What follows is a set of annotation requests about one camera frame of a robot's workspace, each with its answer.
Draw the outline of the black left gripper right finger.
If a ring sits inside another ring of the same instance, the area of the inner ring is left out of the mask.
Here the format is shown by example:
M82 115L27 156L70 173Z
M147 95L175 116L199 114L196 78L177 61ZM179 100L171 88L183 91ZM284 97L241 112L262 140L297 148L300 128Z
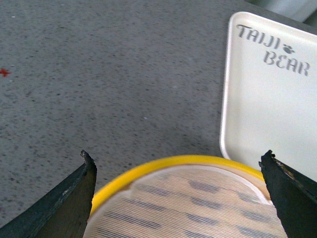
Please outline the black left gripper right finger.
M289 238L317 236L317 183L268 150L259 162L277 216Z

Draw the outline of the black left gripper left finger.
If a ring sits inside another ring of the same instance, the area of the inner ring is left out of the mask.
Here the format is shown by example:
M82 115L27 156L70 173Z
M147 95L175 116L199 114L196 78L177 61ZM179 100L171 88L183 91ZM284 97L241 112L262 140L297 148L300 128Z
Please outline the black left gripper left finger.
M92 209L97 167L82 150L84 164L1 227L2 238L81 238Z

